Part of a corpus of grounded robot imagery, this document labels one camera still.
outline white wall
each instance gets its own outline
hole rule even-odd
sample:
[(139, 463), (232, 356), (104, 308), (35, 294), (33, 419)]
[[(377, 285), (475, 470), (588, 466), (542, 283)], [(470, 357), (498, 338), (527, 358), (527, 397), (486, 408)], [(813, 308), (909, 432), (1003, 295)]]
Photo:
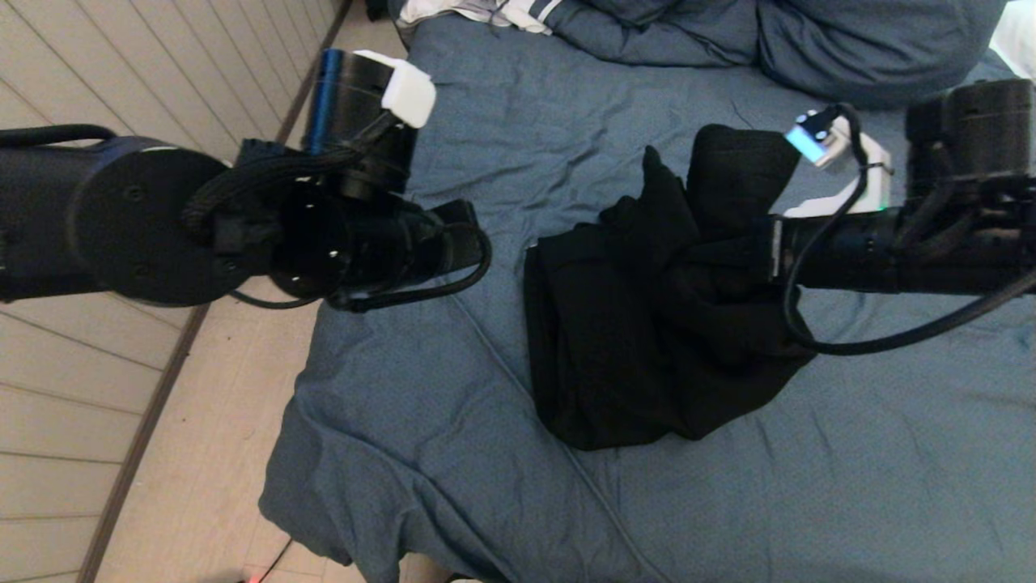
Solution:
[[(341, 3), (0, 0), (0, 128), (99, 123), (233, 159), (275, 138)], [(75, 580), (189, 316), (0, 305), (0, 582)]]

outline blue bedsheet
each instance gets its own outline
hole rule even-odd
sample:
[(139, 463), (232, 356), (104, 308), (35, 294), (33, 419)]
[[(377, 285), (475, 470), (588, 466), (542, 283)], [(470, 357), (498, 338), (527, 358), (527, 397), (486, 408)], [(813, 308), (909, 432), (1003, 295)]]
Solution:
[[(637, 194), (644, 144), (686, 173), (698, 127), (783, 129), (822, 104), (748, 67), (606, 63), (460, 18), (422, 24), (411, 60), (439, 98), (409, 193), (471, 199), (494, 263), (458, 297), (321, 309), (265, 516), (370, 583), (395, 583), (405, 551), (485, 581), (1034, 579), (1031, 300), (916, 347), (819, 357), (700, 442), (580, 453), (536, 416), (524, 249)], [(901, 112), (863, 119), (901, 166)], [(776, 209), (851, 177), (800, 167)], [(802, 309), (848, 341), (963, 301), (807, 291)]]

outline wooden floor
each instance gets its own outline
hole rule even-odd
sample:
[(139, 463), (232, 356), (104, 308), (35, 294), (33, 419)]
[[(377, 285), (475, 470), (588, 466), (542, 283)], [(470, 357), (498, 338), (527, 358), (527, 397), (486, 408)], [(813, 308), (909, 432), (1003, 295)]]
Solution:
[[(336, 47), (405, 56), (387, 21), (369, 23), (353, 2)], [(305, 111), (289, 144), (305, 130)], [(280, 296), (265, 278), (246, 287)], [(170, 396), (105, 555), (98, 581), (233, 583), (261, 575), (288, 535), (259, 516), (257, 500), (281, 414), (309, 352), (316, 305), (296, 311), (215, 302)], [(405, 583), (449, 576), (426, 557), (401, 564)], [(345, 567), (292, 545), (269, 583), (362, 583)]]

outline wrinkled sheet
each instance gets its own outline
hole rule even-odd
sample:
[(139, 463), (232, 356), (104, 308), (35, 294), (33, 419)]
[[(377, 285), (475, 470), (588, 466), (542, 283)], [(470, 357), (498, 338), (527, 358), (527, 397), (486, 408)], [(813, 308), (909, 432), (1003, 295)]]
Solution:
[[(699, 442), (580, 453), (536, 416), (524, 249), (638, 193), (644, 144), (686, 174), (698, 127), (783, 129), (822, 103), (748, 67), (606, 63), (459, 17), (422, 24), (410, 56), (438, 104), (409, 195), (472, 200), (493, 266), (449, 299), (321, 309), (266, 517), (370, 583), (398, 581), (405, 551), (485, 581), (1034, 579), (1031, 299), (919, 346), (819, 357)], [(898, 161), (899, 197), (902, 114), (863, 121)], [(851, 178), (800, 166), (775, 209)], [(850, 341), (965, 301), (809, 290), (802, 309), (819, 338)]]

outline black cloth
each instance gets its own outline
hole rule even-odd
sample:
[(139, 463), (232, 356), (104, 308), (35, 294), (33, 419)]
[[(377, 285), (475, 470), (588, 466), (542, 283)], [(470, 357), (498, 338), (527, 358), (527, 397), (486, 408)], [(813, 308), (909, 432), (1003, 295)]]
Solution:
[(780, 289), (758, 269), (686, 259), (752, 234), (798, 157), (780, 134), (708, 125), (686, 191), (648, 146), (640, 198), (529, 249), (534, 398), (555, 436), (580, 449), (701, 439), (815, 356), (787, 339)]

